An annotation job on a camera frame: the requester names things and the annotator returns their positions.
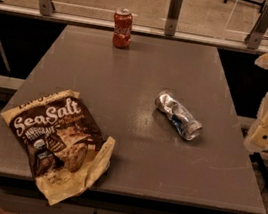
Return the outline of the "red coke can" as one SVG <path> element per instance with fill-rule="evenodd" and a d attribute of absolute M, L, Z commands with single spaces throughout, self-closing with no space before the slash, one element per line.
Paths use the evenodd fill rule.
<path fill-rule="evenodd" d="M 131 40 L 133 17 L 126 8 L 117 9 L 114 13 L 114 32 L 112 42 L 117 48 L 127 48 Z"/>

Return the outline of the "crushed silver can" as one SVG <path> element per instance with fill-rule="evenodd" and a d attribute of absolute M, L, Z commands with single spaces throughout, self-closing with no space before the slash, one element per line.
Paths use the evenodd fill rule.
<path fill-rule="evenodd" d="M 158 94 L 155 106 L 167 116 L 184 140 L 191 141 L 202 134 L 203 125 L 169 90 Z"/>

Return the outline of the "brown sea salt chip bag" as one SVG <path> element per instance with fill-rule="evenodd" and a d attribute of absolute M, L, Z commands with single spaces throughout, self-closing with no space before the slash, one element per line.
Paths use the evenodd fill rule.
<path fill-rule="evenodd" d="M 28 155 L 48 203 L 82 194 L 110 166 L 115 140 L 105 136 L 78 92 L 61 91 L 2 113 Z"/>

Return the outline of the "right metal bracket post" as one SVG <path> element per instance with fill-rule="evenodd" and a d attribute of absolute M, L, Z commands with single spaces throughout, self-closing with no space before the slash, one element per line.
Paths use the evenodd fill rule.
<path fill-rule="evenodd" d="M 256 24 L 246 36 L 245 38 L 245 45 L 250 50 L 255 50 L 259 48 L 262 38 L 264 37 L 266 31 L 268 30 L 268 4 L 266 4 L 261 11 L 259 18 L 257 19 Z"/>

